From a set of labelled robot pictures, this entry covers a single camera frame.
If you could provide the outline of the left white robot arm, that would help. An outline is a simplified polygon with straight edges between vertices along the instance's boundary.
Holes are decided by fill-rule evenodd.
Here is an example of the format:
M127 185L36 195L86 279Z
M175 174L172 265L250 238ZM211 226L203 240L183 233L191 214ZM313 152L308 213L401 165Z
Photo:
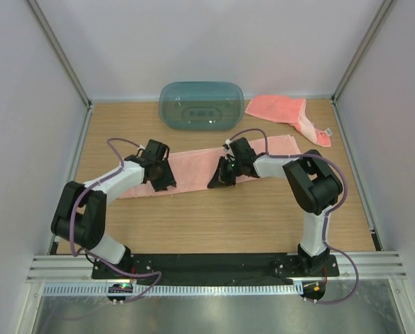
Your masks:
M131 250L106 231L106 209L124 192L151 184L155 192L175 188L170 148L150 139L145 146L124 138L107 140L118 167L93 180L68 182L51 222L52 233L70 243L73 256L82 252L105 264L116 278L132 274Z

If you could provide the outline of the long pink towel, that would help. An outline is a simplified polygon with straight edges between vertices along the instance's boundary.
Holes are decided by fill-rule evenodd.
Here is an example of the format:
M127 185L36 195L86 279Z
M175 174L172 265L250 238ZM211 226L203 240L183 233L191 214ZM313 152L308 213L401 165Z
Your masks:
M265 152L264 138L251 140L249 144L257 154ZM274 155L300 154L298 144L291 135L269 136L268 149L269 153ZM219 158L224 153L223 148L170 153L169 163L177 183L176 187L171 186L167 191L156 192L150 183L141 184L125 191L118 198L124 200L207 190L207 184L212 179Z

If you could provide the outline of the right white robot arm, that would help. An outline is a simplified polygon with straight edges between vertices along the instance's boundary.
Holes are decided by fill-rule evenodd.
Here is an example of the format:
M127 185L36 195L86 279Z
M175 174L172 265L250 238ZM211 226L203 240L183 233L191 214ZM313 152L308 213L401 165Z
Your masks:
M240 176L287 180L296 203L304 212L298 268L308 276L320 271L330 253L329 216L343 192L343 185L328 161L317 150L294 156L257 153L244 137L226 142L224 148L226 153L219 158L207 187L234 186Z

